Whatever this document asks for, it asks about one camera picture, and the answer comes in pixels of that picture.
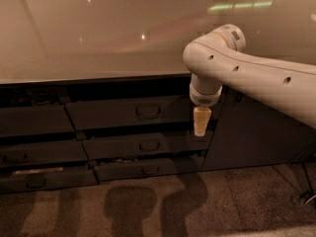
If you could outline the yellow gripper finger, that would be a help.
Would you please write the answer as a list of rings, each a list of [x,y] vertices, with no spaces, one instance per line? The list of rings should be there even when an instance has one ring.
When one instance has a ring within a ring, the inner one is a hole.
[[[194,108],[194,131],[195,136],[205,136],[206,128],[211,117],[211,109],[203,107]]]

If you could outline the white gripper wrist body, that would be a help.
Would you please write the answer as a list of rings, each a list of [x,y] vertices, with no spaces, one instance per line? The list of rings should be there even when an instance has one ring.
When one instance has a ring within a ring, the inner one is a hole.
[[[212,107],[214,106],[221,95],[222,88],[219,88],[215,93],[202,94],[199,93],[193,85],[190,85],[190,99],[198,107]]]

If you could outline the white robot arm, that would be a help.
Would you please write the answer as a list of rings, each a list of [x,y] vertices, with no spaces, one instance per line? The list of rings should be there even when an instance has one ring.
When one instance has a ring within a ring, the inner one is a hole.
[[[243,32],[231,24],[185,47],[183,60],[192,73],[195,135],[205,135],[210,108],[223,86],[315,128],[316,66],[245,54],[245,47]]]

